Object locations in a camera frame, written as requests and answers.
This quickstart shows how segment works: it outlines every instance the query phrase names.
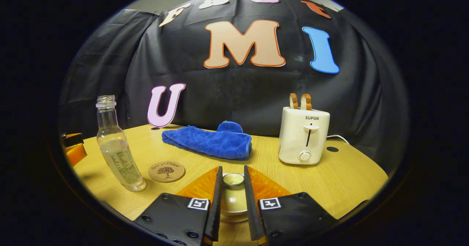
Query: white toaster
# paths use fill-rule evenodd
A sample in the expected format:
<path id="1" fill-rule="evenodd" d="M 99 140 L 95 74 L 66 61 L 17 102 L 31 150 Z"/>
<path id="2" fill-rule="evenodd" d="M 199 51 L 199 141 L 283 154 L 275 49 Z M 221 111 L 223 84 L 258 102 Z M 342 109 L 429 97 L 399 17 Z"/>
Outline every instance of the white toaster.
<path id="1" fill-rule="evenodd" d="M 317 164 L 324 149 L 330 114 L 284 107 L 278 157 L 287 164 Z"/>

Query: cork coaster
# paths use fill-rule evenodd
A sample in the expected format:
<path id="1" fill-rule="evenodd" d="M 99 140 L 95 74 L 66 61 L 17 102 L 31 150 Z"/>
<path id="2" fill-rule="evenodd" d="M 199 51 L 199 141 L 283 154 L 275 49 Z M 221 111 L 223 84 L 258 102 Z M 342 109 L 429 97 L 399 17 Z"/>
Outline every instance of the cork coaster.
<path id="1" fill-rule="evenodd" d="M 185 173 L 184 166 L 173 161 L 161 161 L 148 168 L 149 177 L 162 183 L 178 181 Z"/>

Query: bread slice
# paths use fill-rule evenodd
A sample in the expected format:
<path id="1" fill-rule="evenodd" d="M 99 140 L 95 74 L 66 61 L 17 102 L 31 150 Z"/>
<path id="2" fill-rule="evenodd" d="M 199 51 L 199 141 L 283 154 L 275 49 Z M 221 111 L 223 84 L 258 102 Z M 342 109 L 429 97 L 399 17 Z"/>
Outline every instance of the bread slice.
<path id="1" fill-rule="evenodd" d="M 298 109 L 298 99 L 295 93 L 290 93 L 290 109 Z"/>
<path id="2" fill-rule="evenodd" d="M 301 96 L 301 109 L 306 109 L 306 110 L 313 109 L 313 106 L 311 105 L 310 94 L 303 94 L 303 96 Z"/>

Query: blue microfiber towel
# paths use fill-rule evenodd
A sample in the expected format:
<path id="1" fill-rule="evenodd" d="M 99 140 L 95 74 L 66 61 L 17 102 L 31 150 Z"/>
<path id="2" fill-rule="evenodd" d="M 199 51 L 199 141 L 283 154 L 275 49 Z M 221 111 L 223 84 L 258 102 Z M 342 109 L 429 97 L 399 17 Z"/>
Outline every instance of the blue microfiber towel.
<path id="1" fill-rule="evenodd" d="M 188 126 L 174 131 L 163 131 L 163 142 L 187 151 L 218 158 L 245 161 L 252 150 L 251 136 L 243 133 L 235 122 L 222 122 L 217 131 L 203 131 Z"/>

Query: pink letter u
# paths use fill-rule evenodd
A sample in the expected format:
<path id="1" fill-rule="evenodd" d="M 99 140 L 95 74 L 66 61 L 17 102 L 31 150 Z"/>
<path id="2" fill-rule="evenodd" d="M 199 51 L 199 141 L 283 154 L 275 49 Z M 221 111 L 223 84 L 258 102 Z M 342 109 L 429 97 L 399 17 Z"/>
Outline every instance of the pink letter u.
<path id="1" fill-rule="evenodd" d="M 179 100 L 179 94 L 181 94 L 181 91 L 183 91 L 184 88 L 186 88 L 186 84 L 182 83 L 173 84 L 169 87 L 169 91 L 171 91 L 171 97 L 169 98 L 166 114 L 163 116 L 158 115 L 157 110 L 159 100 L 161 99 L 161 94 L 163 94 L 163 92 L 166 90 L 166 86 L 157 86 L 151 90 L 151 100 L 149 102 L 147 114 L 148 122 L 151 125 L 162 128 L 173 121 L 174 114 L 176 113 L 177 102 Z"/>

